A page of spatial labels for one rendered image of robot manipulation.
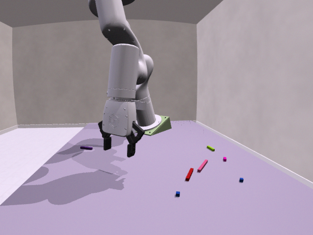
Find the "red rod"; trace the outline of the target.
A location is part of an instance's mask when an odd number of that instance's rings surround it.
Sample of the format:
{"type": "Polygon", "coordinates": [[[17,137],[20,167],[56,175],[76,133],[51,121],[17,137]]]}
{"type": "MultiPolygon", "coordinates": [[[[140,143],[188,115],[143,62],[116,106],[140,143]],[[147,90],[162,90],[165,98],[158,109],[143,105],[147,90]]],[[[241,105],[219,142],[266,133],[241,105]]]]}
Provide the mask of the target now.
{"type": "Polygon", "coordinates": [[[193,173],[193,168],[190,168],[190,170],[189,170],[189,172],[188,172],[188,174],[186,176],[186,179],[185,179],[186,181],[190,180],[190,177],[191,177],[192,173],[193,173]]]}

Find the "pink rod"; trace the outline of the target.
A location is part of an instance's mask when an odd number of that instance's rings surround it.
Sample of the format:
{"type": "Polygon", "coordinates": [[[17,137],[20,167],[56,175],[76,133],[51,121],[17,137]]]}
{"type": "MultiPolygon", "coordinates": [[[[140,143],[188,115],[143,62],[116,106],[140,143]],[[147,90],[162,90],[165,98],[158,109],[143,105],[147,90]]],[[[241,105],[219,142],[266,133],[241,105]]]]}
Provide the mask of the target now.
{"type": "Polygon", "coordinates": [[[202,169],[205,167],[205,165],[208,163],[208,160],[204,160],[204,162],[201,164],[201,166],[198,168],[197,172],[201,172],[202,169]]]}

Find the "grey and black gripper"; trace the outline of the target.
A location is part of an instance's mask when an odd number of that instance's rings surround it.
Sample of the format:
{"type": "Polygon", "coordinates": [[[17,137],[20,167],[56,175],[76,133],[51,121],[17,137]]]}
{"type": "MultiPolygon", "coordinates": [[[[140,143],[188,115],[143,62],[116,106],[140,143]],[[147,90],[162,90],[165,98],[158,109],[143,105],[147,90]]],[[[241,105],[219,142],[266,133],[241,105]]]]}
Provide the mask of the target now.
{"type": "Polygon", "coordinates": [[[135,144],[145,133],[136,123],[136,107],[133,100],[107,100],[103,121],[99,122],[98,126],[102,138],[104,138],[104,150],[112,147],[111,134],[127,138],[129,142],[127,145],[127,157],[134,156],[135,144]],[[135,136],[136,131],[137,136],[135,136]]]}

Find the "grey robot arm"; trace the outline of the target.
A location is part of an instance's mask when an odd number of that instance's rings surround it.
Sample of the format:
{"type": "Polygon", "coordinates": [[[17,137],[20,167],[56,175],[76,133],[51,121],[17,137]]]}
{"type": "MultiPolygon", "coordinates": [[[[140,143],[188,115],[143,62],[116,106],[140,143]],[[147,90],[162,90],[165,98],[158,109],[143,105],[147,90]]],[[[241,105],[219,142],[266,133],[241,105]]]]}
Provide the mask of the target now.
{"type": "Polygon", "coordinates": [[[162,119],[154,114],[148,80],[154,68],[126,21],[124,5],[135,0],[89,0],[89,9],[99,19],[100,28],[113,47],[107,97],[134,100],[136,123],[144,131],[159,126],[162,119]]]}

